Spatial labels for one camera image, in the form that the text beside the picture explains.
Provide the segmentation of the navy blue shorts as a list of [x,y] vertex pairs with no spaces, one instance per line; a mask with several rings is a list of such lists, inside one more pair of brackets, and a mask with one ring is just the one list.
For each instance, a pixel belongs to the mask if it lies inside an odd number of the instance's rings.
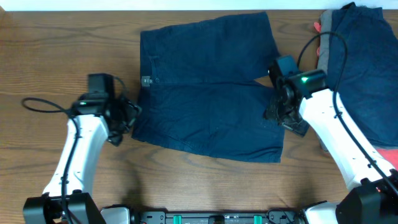
[[278,163],[284,129],[258,82],[279,56],[265,12],[141,32],[142,113],[132,137],[202,156]]

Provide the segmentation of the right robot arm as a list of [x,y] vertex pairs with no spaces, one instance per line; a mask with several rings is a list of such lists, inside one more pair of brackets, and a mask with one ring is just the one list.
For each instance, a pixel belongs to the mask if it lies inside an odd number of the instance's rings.
[[303,135],[311,126],[338,166],[348,189],[339,203],[303,208],[296,223],[397,223],[397,170],[353,121],[323,70],[301,72],[291,56],[275,59],[269,78],[276,90],[265,119]]

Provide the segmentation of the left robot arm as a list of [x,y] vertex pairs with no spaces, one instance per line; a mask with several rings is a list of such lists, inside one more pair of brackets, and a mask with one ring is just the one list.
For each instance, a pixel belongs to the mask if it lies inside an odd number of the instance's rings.
[[26,223],[132,223],[126,205],[98,209],[91,194],[96,167],[104,143],[121,144],[141,108],[122,91],[115,94],[114,77],[88,75],[88,92],[69,109],[55,105],[54,113],[68,116],[67,140],[50,182],[39,197],[25,201]]

